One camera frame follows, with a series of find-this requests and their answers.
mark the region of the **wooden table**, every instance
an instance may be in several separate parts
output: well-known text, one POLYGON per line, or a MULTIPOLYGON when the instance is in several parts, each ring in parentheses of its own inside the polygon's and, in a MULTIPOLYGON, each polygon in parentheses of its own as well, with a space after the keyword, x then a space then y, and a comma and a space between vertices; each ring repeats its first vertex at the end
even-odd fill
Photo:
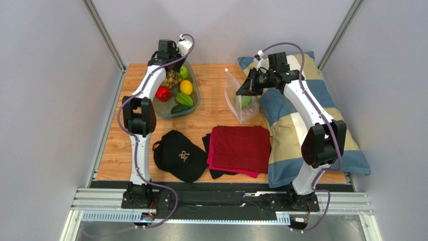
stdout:
MULTIPOLYGON (((175 119, 157 118, 156 130, 152 135, 151 144, 159 141, 161 137, 170 130, 178 130, 187 136, 195 145, 203 150, 202 137, 211 133, 213 127, 239 126, 239 122, 232 116, 225 99, 225 68, 238 80, 244 80, 243 74, 238 64, 192 64, 192 69, 197 80, 201 101, 194 113, 175 119)), ((129 65, 124 85, 122 87, 119 100, 123 96, 130 96, 140 85, 146 73, 146 64, 129 65)), ((131 141, 116 122, 116 114, 121 105, 118 101, 116 113, 110 128, 107 143, 99 166, 97 180, 129 180, 131 175, 131 141)), ((266 121, 263 113, 244 123, 244 126, 263 126, 266 128, 266 121)), ((150 153, 150 173, 153 181, 180 181, 172 174, 159 170, 153 161, 153 152, 150 153)), ((259 174, 257 178, 251 178, 244 174, 234 176, 223 175, 221 178, 212 179, 209 170, 199 178, 200 182, 258 182, 267 183, 267 174, 259 174)), ((343 173, 327 172, 320 182, 324 183, 344 183, 346 182, 343 173)))

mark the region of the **ziplock bag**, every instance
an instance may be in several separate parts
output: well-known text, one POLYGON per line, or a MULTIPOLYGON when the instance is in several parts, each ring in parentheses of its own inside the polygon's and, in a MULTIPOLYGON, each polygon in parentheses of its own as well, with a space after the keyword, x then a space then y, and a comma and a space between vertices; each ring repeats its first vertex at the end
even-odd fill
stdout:
POLYGON ((259 103, 255 96, 236 95, 240 83, 226 69, 225 96, 229 109, 242 125, 259 113, 259 103))

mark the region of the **stack of folded clothes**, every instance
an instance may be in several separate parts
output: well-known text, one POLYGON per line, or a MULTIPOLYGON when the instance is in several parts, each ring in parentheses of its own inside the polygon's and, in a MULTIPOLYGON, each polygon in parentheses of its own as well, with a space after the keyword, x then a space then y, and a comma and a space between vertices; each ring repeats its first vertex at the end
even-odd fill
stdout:
POLYGON ((269 131, 263 127, 214 127, 202 138, 212 178, 243 173, 257 178, 268 172, 269 131))

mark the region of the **pink cloth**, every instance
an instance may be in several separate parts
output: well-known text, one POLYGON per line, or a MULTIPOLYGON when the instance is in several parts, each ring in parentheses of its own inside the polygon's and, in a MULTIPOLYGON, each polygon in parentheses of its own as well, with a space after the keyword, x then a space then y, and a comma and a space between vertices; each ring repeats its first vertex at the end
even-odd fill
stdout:
POLYGON ((208 164, 208 167, 210 169, 217 170, 217 171, 224 171, 224 172, 237 172, 237 173, 242 173, 242 174, 248 175, 248 176, 253 177, 253 178, 257 178, 257 176, 259 175, 258 172, 241 170, 241 169, 227 169, 227 168, 214 167, 212 165, 212 161, 214 160, 214 152, 215 152, 214 142, 213 142, 213 138, 212 138, 213 135, 214 135, 214 133, 211 133, 211 137, 209 138, 209 152, 208 152, 208 159, 206 160, 206 163, 208 164))

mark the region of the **red bell pepper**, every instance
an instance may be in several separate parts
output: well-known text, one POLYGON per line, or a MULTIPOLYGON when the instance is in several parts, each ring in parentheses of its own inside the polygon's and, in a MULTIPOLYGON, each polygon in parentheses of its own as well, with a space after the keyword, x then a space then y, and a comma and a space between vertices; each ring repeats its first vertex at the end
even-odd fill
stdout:
POLYGON ((169 98, 171 98, 171 92, 167 87, 161 85, 156 92, 156 97, 161 101, 167 101, 169 98))

